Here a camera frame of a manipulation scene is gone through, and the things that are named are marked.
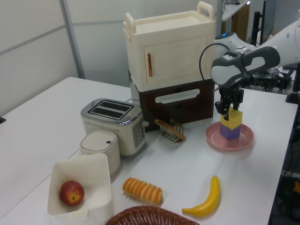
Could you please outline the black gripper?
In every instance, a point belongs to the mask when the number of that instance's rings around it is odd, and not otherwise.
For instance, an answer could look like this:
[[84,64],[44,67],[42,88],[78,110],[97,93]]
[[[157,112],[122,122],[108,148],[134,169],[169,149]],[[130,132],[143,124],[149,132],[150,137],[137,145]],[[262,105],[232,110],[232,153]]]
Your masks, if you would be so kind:
[[215,107],[217,112],[223,115],[224,119],[228,121],[231,101],[233,109],[238,110],[240,104],[243,102],[244,90],[239,86],[231,86],[228,88],[221,87],[219,93],[221,99],[215,103]]

